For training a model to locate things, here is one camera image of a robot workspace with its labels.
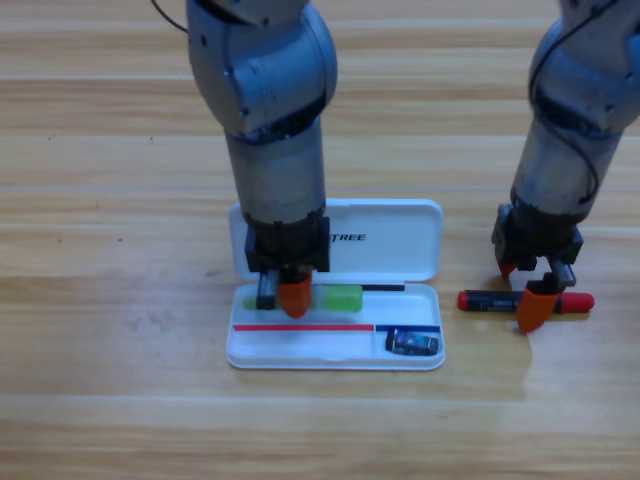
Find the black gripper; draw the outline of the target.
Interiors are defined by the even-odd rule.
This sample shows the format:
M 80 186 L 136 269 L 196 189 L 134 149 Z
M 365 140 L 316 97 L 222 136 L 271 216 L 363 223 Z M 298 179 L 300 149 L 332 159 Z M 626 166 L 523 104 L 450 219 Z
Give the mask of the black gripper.
M 259 275 L 256 308 L 302 318 L 312 305 L 312 276 L 330 269 L 330 219 L 311 212 L 294 222 L 247 220 L 245 256 Z
M 528 281 L 518 302 L 515 319 L 522 334 L 540 328 L 554 313 L 561 294 L 576 284 L 571 264 L 583 239 L 570 220 L 519 202 L 498 206 L 491 241 L 501 275 L 508 278 L 516 269 L 532 271 L 539 257 L 549 260 L 550 271 Z

